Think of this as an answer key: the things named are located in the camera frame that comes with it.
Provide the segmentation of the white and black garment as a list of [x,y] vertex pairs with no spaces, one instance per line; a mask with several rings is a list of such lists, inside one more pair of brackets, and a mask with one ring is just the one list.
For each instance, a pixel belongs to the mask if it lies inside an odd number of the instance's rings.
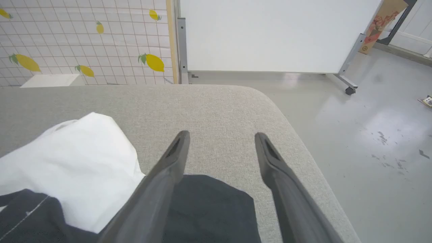
[[[112,117],[90,113],[0,158],[0,243],[96,243],[145,178]],[[174,187],[161,243],[261,243],[253,198],[206,175]]]

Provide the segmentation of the lemon print tiled backdrop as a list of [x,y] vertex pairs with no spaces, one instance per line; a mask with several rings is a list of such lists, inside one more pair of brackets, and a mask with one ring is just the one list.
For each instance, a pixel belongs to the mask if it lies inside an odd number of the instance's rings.
[[0,89],[35,75],[175,84],[167,0],[0,0]]

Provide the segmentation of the light wooden post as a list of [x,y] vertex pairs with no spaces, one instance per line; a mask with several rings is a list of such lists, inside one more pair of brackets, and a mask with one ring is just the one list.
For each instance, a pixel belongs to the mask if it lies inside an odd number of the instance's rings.
[[178,0],[165,0],[167,8],[167,21],[169,30],[169,42],[171,49],[171,60],[173,68],[174,84],[181,83],[181,72],[179,68],[179,45],[177,35],[177,5]]

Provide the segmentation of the printed cardboard box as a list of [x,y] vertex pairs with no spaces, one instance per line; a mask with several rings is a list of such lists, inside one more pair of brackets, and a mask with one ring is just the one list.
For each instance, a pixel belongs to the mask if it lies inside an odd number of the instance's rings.
[[366,36],[358,52],[368,54],[369,49],[377,42],[386,26],[408,6],[405,0],[382,0],[381,6],[366,30]]

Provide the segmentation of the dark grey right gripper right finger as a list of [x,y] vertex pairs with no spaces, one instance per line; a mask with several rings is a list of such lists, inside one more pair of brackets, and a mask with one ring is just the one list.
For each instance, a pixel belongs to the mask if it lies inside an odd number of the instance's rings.
[[344,243],[266,134],[255,134],[255,148],[261,178],[272,192],[282,242]]

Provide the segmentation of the dark metal stand frame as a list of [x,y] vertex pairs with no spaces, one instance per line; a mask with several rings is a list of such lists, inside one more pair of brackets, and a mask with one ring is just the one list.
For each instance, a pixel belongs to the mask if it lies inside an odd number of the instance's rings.
[[383,44],[386,46],[388,46],[390,44],[390,42],[393,40],[393,37],[395,37],[399,28],[402,26],[406,17],[408,17],[410,11],[412,10],[414,5],[416,4],[417,0],[404,0],[404,2],[407,3],[406,9],[404,9],[404,11],[401,14],[398,14],[400,16],[398,18],[395,18],[395,20],[398,19],[398,21],[394,24],[394,26],[391,29],[383,31],[383,33],[388,32],[388,36],[383,37],[383,38],[379,38],[377,40],[377,43],[380,43],[380,44]]

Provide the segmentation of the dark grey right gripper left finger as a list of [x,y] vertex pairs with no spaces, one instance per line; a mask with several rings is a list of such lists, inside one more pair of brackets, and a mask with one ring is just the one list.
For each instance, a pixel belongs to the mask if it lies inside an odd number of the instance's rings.
[[175,186],[182,180],[190,133],[180,131],[128,201],[106,226],[98,243],[161,243]]

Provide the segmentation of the white box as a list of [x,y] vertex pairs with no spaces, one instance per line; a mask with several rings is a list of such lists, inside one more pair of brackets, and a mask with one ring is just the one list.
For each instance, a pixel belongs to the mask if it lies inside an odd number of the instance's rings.
[[80,74],[34,75],[21,88],[84,86]]

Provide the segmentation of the white partition panel grey frame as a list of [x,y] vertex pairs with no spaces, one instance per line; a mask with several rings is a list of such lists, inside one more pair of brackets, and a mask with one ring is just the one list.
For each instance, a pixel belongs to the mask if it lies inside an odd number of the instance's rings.
[[174,0],[181,83],[197,72],[345,77],[384,0]]

